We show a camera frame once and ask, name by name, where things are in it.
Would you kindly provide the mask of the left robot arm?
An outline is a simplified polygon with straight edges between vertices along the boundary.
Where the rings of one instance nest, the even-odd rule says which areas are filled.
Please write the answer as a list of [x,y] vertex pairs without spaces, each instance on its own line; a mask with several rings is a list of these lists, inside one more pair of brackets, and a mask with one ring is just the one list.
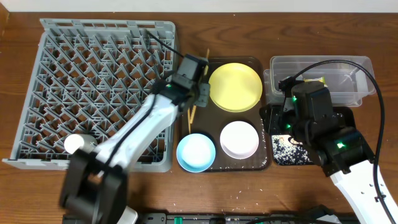
[[152,141],[191,105],[206,106],[210,84],[186,89],[156,81],[139,111],[92,151],[77,149],[70,159],[59,204],[85,223],[135,223],[127,205],[131,169]]

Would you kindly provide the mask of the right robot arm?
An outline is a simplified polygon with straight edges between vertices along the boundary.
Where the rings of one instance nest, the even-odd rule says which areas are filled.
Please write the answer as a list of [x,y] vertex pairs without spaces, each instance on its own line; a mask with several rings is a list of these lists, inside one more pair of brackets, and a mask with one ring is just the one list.
[[344,195],[360,223],[397,223],[397,204],[385,186],[376,155],[322,82],[289,88],[282,104],[260,109],[265,132],[289,135]]

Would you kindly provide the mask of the white cup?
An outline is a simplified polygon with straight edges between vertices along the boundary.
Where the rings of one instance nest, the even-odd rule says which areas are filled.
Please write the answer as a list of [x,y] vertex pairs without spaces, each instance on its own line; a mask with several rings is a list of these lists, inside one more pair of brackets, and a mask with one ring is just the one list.
[[97,140],[89,134],[71,134],[64,142],[64,148],[69,154],[78,149],[90,153],[97,145]]

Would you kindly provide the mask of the green orange snack wrapper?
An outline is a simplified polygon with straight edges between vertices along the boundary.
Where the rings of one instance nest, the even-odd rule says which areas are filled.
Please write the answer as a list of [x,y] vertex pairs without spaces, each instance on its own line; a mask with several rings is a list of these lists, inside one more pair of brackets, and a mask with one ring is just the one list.
[[320,82],[323,83],[324,87],[327,87],[328,85],[326,84],[325,77],[320,77],[320,78],[304,78],[304,82]]

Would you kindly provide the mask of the white round bowl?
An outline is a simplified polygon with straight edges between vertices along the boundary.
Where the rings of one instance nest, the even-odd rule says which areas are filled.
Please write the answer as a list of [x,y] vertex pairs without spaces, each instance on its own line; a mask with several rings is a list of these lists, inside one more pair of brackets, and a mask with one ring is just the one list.
[[256,129],[244,121],[233,121],[221,131],[222,150],[233,159],[251,157],[259,146],[259,135]]

